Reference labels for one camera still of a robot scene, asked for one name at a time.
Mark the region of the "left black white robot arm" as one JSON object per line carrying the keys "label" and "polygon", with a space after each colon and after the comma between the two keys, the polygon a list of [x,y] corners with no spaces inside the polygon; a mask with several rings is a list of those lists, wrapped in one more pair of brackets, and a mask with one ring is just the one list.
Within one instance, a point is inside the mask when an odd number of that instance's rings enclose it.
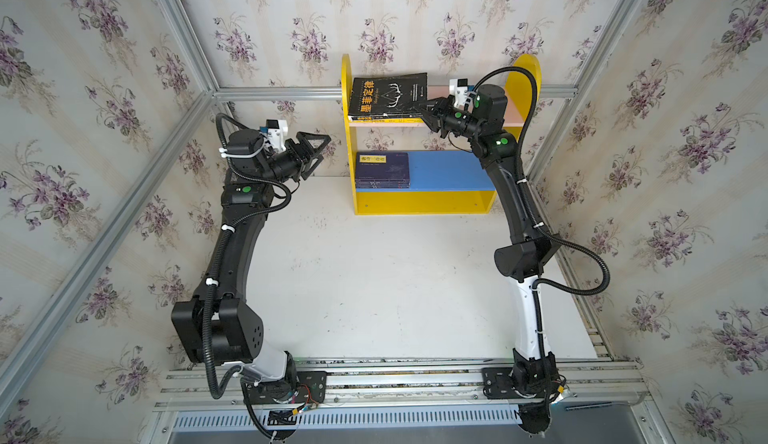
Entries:
{"label": "left black white robot arm", "polygon": [[228,169],[219,235],[200,284],[191,298],[174,304],[171,321],[187,357],[203,366],[214,398],[233,377],[294,391],[293,357],[268,346],[263,320],[246,302],[247,275],[269,215],[292,201],[287,182],[307,180],[331,138],[299,132],[282,152],[268,149],[255,129],[239,129],[220,140]]}

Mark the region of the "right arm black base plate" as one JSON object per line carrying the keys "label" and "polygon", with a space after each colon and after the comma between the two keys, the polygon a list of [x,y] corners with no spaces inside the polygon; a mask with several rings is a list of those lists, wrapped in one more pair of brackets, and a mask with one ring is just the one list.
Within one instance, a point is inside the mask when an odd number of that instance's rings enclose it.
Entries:
{"label": "right arm black base plate", "polygon": [[548,398],[553,402],[565,389],[557,371],[537,364],[486,367],[481,374],[483,394],[491,400]]}

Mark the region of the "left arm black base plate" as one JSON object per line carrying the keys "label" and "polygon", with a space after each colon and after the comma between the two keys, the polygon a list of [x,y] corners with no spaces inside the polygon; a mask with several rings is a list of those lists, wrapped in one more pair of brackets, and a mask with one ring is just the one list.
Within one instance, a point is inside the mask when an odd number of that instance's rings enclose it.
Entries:
{"label": "left arm black base plate", "polygon": [[322,404],[327,377],[324,371],[299,371],[281,381],[247,384],[245,389],[249,402],[254,405]]}

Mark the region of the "navy book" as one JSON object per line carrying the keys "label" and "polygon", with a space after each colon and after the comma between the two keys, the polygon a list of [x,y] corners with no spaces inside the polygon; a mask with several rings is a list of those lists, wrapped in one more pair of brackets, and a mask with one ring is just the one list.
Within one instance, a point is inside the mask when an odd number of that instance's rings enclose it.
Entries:
{"label": "navy book", "polygon": [[409,181],[357,181],[355,186],[395,187],[410,186]]}
{"label": "navy book", "polygon": [[395,187],[373,187],[373,186],[356,186],[357,192],[408,192],[410,186],[395,186]]}
{"label": "navy book", "polygon": [[409,181],[410,182],[410,179],[409,178],[393,178],[393,179],[390,179],[390,178],[383,178],[383,177],[374,176],[374,177],[357,178],[355,180],[355,183],[357,181]]}

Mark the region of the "dark blue text-covered book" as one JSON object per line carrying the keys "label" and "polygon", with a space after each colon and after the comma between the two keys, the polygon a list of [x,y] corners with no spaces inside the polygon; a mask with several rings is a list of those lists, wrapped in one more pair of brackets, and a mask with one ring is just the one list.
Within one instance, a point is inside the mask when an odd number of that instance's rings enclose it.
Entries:
{"label": "dark blue text-covered book", "polygon": [[409,154],[406,152],[359,153],[355,162],[355,176],[360,180],[408,180]]}

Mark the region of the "yellow paperback book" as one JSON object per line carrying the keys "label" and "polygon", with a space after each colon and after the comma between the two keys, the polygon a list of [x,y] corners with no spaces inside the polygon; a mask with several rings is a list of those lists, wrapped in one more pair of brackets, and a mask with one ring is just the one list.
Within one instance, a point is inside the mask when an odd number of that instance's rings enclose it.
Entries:
{"label": "yellow paperback book", "polygon": [[419,127],[424,124],[420,118],[347,118],[348,126],[350,128],[362,128],[362,127],[394,127],[394,128],[407,128],[407,127]]}

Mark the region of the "black paperback book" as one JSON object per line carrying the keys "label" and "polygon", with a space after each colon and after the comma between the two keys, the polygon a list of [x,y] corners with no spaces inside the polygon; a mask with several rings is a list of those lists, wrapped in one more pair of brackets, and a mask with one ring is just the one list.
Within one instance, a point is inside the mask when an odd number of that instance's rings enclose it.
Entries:
{"label": "black paperback book", "polygon": [[427,90],[427,73],[357,77],[352,83],[348,117],[351,121],[418,118]]}

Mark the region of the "aluminium mounting rail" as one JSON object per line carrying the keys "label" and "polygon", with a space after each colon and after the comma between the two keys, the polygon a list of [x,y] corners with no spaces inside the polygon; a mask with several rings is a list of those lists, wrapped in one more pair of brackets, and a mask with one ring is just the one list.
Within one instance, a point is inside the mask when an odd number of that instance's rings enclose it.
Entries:
{"label": "aluminium mounting rail", "polygon": [[[421,359],[421,360],[305,360],[296,364],[300,373],[325,375],[322,406],[383,407],[388,405],[481,404],[487,400],[483,389],[494,385],[484,371],[511,368],[509,359]],[[610,360],[575,361],[557,364],[569,391],[564,402],[616,401],[636,404],[650,395],[634,362]],[[160,390],[150,409],[160,411],[203,411],[240,409],[240,388],[232,384],[226,394],[214,400],[208,392],[202,370],[170,371],[160,379]]]}

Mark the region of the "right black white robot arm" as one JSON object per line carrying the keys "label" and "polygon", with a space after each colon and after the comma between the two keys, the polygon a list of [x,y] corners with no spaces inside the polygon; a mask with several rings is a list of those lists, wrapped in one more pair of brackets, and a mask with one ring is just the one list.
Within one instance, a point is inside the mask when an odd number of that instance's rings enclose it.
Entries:
{"label": "right black white robot arm", "polygon": [[523,398],[545,397],[558,389],[554,355],[546,350],[539,290],[534,282],[556,246],[527,208],[521,158],[516,138],[504,130],[507,97],[502,88],[482,85],[463,104],[449,95],[417,104],[415,109],[430,129],[442,138],[468,140],[472,154],[493,184],[506,218],[510,244],[494,252],[499,273],[515,290],[518,337],[507,381]]}

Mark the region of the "white ventilation grille strip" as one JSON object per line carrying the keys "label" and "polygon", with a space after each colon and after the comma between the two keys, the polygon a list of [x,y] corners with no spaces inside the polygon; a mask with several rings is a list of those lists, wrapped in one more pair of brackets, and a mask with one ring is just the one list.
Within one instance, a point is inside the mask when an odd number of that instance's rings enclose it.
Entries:
{"label": "white ventilation grille strip", "polygon": [[[324,408],[300,413],[280,424],[272,412],[257,410],[255,415],[269,430],[346,430],[519,425],[519,407],[513,404],[438,405],[370,408]],[[253,430],[255,425],[245,410],[184,411],[176,417],[172,430],[182,432],[234,432]]]}

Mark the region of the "yellow pink blue bookshelf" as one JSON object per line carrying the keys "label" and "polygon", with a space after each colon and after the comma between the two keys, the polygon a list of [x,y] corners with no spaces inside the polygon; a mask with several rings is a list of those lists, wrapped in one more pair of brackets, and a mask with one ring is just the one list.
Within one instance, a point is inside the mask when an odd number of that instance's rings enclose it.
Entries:
{"label": "yellow pink blue bookshelf", "polygon": [[[342,107],[348,153],[354,212],[360,216],[486,214],[496,198],[495,188],[475,157],[457,150],[359,151],[357,131],[397,130],[394,127],[350,128],[347,108],[352,92],[350,58],[342,58]],[[510,96],[504,131],[512,136],[509,145],[517,144],[524,128],[523,117],[533,116],[536,104],[530,104],[530,85],[523,77],[508,77],[504,90]],[[408,192],[357,192],[355,162],[363,152],[406,152],[410,163]]]}

